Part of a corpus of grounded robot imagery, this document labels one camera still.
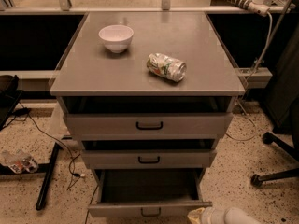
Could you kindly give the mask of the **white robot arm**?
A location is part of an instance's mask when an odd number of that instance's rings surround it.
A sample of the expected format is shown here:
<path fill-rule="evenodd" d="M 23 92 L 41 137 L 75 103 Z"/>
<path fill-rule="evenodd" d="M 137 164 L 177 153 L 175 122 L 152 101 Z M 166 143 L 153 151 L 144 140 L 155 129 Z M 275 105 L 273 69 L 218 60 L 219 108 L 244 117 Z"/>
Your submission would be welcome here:
<path fill-rule="evenodd" d="M 262 224 L 236 207 L 225 210 L 214 207 L 198 208 L 188 214 L 188 219 L 192 224 Z"/>

